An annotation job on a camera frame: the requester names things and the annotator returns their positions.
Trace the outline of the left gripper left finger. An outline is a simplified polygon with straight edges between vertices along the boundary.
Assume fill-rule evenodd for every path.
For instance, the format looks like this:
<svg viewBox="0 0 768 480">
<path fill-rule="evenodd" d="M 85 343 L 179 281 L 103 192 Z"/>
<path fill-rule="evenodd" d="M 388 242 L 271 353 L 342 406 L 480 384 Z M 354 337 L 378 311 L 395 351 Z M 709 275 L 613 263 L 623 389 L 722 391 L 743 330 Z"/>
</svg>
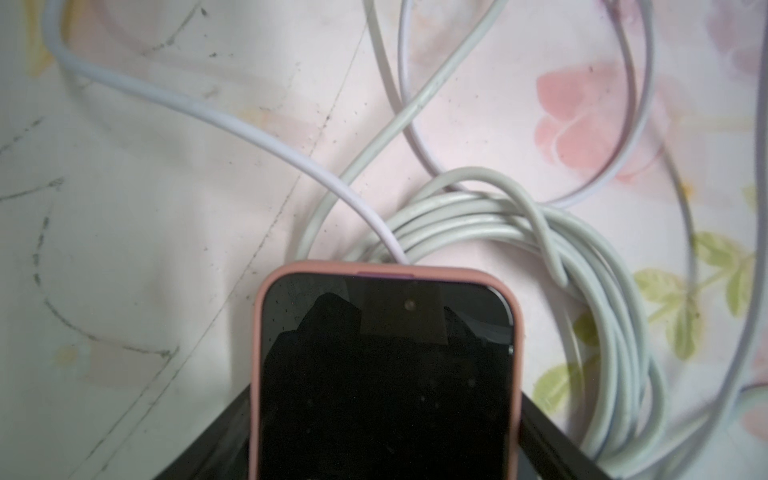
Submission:
<svg viewBox="0 0 768 480">
<path fill-rule="evenodd" d="M 247 479 L 250 421 L 250 388 L 246 387 L 155 479 Z"/>
</svg>

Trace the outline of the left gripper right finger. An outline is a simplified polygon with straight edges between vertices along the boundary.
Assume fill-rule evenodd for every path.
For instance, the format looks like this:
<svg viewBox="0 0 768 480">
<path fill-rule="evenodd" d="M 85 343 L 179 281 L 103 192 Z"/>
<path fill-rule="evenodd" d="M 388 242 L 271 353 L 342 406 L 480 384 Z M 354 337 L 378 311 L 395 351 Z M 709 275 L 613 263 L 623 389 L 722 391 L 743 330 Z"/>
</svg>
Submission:
<svg viewBox="0 0 768 480">
<path fill-rule="evenodd" d="M 542 479 L 610 480 L 525 394 L 519 445 Z"/>
</svg>

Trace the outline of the phone with pink case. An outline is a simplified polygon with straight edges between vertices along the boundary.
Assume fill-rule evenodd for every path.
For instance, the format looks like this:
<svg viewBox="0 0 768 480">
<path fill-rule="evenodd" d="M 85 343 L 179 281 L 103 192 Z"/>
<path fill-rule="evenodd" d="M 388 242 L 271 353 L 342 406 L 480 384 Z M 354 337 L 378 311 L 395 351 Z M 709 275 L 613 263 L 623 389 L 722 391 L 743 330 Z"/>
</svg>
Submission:
<svg viewBox="0 0 768 480">
<path fill-rule="evenodd" d="M 255 300 L 249 477 L 515 478 L 522 336 L 477 270 L 278 268 Z"/>
</svg>

